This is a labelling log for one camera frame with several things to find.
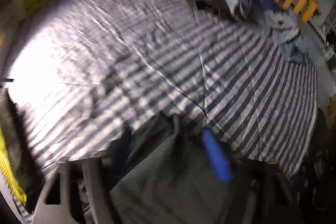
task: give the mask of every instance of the striped bedsheet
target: striped bedsheet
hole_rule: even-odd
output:
[[[290,177],[317,113],[310,61],[288,63],[272,41],[185,0],[55,0],[21,25],[5,76],[46,177],[159,111]]]

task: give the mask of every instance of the blue and white striped blanket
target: blue and white striped blanket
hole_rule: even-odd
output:
[[[46,177],[60,157],[90,157],[159,111],[275,158],[289,177],[317,113],[310,61],[287,62],[268,38],[186,0],[56,0],[21,25],[6,76]]]

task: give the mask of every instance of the bed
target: bed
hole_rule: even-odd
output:
[[[290,177],[317,114],[311,61],[287,62],[269,39],[186,0],[55,0],[21,24],[3,77],[46,178],[61,157],[90,157],[160,111]]]

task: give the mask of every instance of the gray fabric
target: gray fabric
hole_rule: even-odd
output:
[[[243,20],[260,35],[269,37],[282,50],[287,60],[303,63],[308,51],[300,35],[297,16],[292,11],[275,12],[253,5],[251,0],[225,0],[232,17]]]
[[[188,134],[179,117],[155,115],[132,142],[122,178],[109,192],[122,224],[211,224],[226,218],[235,186],[216,177],[201,136]]]
[[[18,30],[6,84],[45,176],[160,110],[291,176],[314,129],[313,64],[186,0],[55,0]]]
[[[21,187],[26,189],[25,181],[20,181],[22,175],[22,150],[19,136],[16,132],[13,115],[11,113],[10,104],[11,99],[8,95],[7,89],[0,89],[0,126],[6,143],[9,163],[14,176],[16,176],[16,179],[20,183]]]

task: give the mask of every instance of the blue plastic object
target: blue plastic object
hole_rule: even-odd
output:
[[[202,142],[217,177],[223,182],[230,182],[232,175],[229,161],[210,129],[202,130]]]

